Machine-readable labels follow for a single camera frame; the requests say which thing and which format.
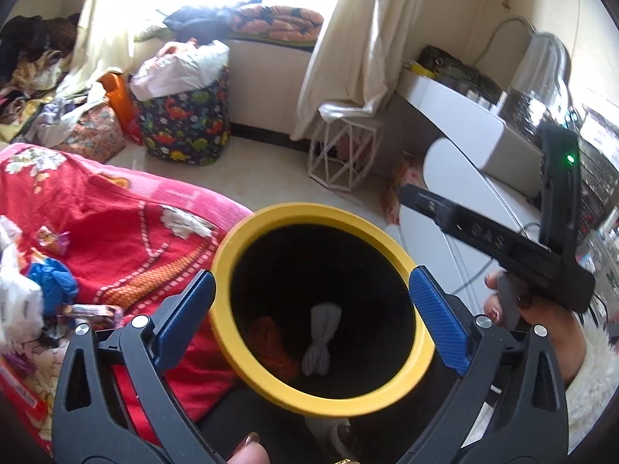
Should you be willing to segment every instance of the floral bag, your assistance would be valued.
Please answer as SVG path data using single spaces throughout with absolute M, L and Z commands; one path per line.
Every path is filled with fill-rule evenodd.
M 125 147 L 125 136 L 112 107 L 105 103 L 89 109 L 67 138 L 53 149 L 107 162 Z
M 203 89 L 135 100 L 135 120 L 149 154 L 163 160 L 209 165 L 230 138 L 230 70 Z

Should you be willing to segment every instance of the hand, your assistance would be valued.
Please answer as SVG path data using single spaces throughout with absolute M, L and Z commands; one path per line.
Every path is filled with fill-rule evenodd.
M 260 444 L 258 433 L 250 432 L 239 443 L 232 452 L 232 457 L 228 459 L 228 464 L 270 464 L 267 451 Z
M 502 272 L 488 274 L 485 284 L 496 291 Z M 530 325 L 541 324 L 548 330 L 565 385 L 569 385 L 583 365 L 587 345 L 583 331 L 571 310 L 542 297 L 524 296 L 518 301 L 520 315 Z M 496 325 L 503 321 L 503 310 L 496 293 L 484 303 L 484 314 Z

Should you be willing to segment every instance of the pink fabric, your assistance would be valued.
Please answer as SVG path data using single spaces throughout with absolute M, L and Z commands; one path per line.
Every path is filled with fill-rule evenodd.
M 32 145 L 17 143 L 0 151 L 0 161 Z M 212 190 L 203 189 L 189 183 L 176 181 L 147 172 L 132 171 L 113 165 L 100 164 L 72 155 L 84 167 L 97 174 L 108 177 L 126 178 L 131 182 L 130 192 L 162 204 L 169 204 L 189 211 L 210 221 L 221 230 L 228 232 L 234 225 L 251 214 L 251 210 L 232 199 Z

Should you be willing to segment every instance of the tiled floor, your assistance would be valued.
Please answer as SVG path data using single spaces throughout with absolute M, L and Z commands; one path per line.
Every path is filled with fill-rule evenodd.
M 226 195 L 253 211 L 282 202 L 318 202 L 345 209 L 385 230 L 399 242 L 397 229 L 387 227 L 379 197 L 383 179 L 370 176 L 353 193 L 327 190 L 307 176 L 307 155 L 242 138 L 232 138 L 222 157 L 209 167 L 165 162 L 144 147 L 127 148 L 109 164 L 185 181 Z

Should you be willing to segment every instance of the fingernail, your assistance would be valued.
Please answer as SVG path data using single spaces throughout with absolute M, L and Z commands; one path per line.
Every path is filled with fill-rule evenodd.
M 499 324 L 499 321 L 501 320 L 499 311 L 496 309 L 490 309 L 490 311 L 488 312 L 488 317 L 494 324 Z
M 529 309 L 533 305 L 533 297 L 530 295 L 519 296 L 516 305 L 524 310 Z
M 250 432 L 244 440 L 242 440 L 232 452 L 232 455 L 235 455 L 239 450 L 245 448 L 250 443 L 260 443 L 260 436 L 257 432 Z

